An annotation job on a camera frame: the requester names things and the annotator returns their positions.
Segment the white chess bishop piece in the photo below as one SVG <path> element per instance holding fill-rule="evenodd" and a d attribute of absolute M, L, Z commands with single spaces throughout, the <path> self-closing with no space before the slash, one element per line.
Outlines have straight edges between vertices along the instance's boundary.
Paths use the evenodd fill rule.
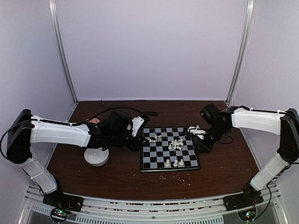
<path fill-rule="evenodd" d="M 175 160 L 173 166 L 176 168 L 178 166 L 178 160 Z"/>

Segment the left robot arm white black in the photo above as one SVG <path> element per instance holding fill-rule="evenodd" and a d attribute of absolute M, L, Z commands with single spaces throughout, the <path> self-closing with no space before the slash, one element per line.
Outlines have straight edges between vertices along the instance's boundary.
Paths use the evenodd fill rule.
<path fill-rule="evenodd" d="M 144 112 L 131 117 L 125 111 L 116 109 L 106 120 L 98 123 L 92 123 L 90 119 L 69 123 L 43 119 L 24 109 L 4 133 L 7 136 L 7 151 L 3 157 L 19 165 L 52 203 L 63 207 L 67 196 L 63 194 L 58 179 L 31 152 L 31 144 L 57 143 L 85 148 L 87 163 L 99 167 L 108 162 L 110 147 L 127 147 L 132 152 L 140 150 L 146 142 L 140 130 L 148 121 L 149 117 Z"/>

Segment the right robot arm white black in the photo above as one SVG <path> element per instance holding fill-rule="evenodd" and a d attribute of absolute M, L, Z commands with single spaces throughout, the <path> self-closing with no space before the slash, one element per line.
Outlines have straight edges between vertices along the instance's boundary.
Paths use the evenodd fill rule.
<path fill-rule="evenodd" d="M 195 148 L 197 153 L 211 152 L 214 144 L 232 128 L 247 128 L 280 136 L 276 154 L 245 184 L 243 192 L 224 197 L 227 210 L 263 202 L 261 190 L 299 158 L 299 115 L 293 108 L 287 111 L 264 111 L 242 105 L 231 106 L 221 111 L 214 104 L 209 104 L 200 114 L 210 127 L 203 129 L 196 126 L 187 129 L 188 133 L 197 138 Z"/>

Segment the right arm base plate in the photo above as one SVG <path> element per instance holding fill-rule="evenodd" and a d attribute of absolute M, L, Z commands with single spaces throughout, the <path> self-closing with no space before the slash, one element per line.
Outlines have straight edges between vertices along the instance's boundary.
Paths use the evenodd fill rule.
<path fill-rule="evenodd" d="M 223 202 L 226 208 L 226 211 L 240 210 L 247 207 L 254 207 L 256 204 L 262 203 L 263 197 L 256 196 L 253 198 L 245 197 L 244 193 L 225 196 Z"/>

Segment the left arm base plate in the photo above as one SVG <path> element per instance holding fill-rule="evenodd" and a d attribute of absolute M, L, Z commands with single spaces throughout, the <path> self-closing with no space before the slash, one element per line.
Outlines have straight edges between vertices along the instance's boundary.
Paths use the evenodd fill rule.
<path fill-rule="evenodd" d="M 80 212 L 83 205 L 83 201 L 84 199 L 82 197 L 65 194 L 58 196 L 45 195 L 43 197 L 44 204 L 51 205 L 53 207 L 65 211 Z"/>

